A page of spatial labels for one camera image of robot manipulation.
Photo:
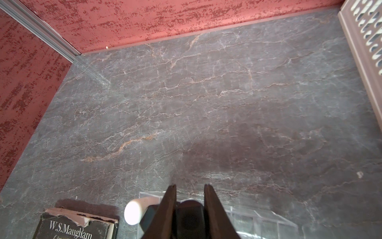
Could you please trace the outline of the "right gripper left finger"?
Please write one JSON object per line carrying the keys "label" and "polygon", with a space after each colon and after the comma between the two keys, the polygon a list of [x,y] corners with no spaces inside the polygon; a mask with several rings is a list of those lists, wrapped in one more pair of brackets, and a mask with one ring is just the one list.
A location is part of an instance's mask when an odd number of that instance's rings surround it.
{"label": "right gripper left finger", "polygon": [[170,185],[159,204],[153,220],[141,239],[170,239],[172,237],[172,221],[177,206],[177,187]]}

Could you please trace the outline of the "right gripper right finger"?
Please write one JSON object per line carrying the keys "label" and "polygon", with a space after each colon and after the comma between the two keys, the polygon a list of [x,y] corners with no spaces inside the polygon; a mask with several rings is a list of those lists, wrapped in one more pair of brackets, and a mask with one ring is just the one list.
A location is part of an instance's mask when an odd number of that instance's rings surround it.
{"label": "right gripper right finger", "polygon": [[204,206],[208,215],[211,239],[240,239],[210,184],[206,184],[204,187]]}

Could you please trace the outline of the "white lip balm tube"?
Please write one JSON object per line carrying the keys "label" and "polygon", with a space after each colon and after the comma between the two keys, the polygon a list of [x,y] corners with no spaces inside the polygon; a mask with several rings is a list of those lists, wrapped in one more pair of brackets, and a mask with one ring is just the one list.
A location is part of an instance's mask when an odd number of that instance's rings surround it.
{"label": "white lip balm tube", "polygon": [[157,204],[159,204],[159,198],[153,196],[133,199],[127,203],[124,209],[124,219],[131,226],[137,225],[147,208]]}

